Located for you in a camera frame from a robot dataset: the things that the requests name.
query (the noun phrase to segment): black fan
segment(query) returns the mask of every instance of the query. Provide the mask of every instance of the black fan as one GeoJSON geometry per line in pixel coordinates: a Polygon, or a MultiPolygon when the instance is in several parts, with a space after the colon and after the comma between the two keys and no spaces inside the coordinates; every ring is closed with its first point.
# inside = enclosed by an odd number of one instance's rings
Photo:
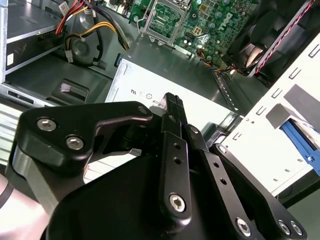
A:
{"type": "Polygon", "coordinates": [[[234,64],[245,76],[259,72],[265,80],[275,82],[319,33],[319,3],[317,0],[261,0],[223,60],[228,65],[234,64]]]}

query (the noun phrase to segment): screw hole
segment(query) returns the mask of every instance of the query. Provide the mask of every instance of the screw hole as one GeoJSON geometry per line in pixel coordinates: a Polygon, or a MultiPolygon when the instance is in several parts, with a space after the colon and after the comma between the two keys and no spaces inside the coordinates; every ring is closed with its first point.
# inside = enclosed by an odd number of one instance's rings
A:
{"type": "Polygon", "coordinates": [[[182,163],[181,160],[179,158],[177,158],[177,157],[174,157],[173,160],[178,165],[180,165],[182,163]]]}
{"type": "Polygon", "coordinates": [[[148,113],[147,110],[145,110],[143,106],[139,106],[138,109],[143,114],[147,114],[148,113]]]}
{"type": "Polygon", "coordinates": [[[173,146],[174,146],[176,149],[178,149],[178,150],[181,148],[178,143],[173,144],[173,146]]]}
{"type": "Polygon", "coordinates": [[[223,185],[227,185],[227,181],[224,180],[223,178],[220,178],[220,182],[221,182],[223,185]]]}

